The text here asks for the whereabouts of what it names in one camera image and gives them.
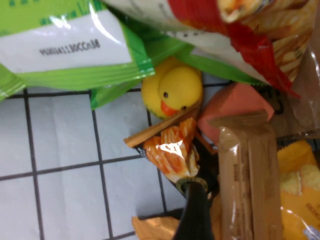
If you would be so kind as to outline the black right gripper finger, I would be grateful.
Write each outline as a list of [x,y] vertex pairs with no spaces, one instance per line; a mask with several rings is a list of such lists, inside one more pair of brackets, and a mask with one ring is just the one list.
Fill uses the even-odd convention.
[[213,240],[207,193],[198,182],[188,182],[186,206],[183,210],[174,240]]

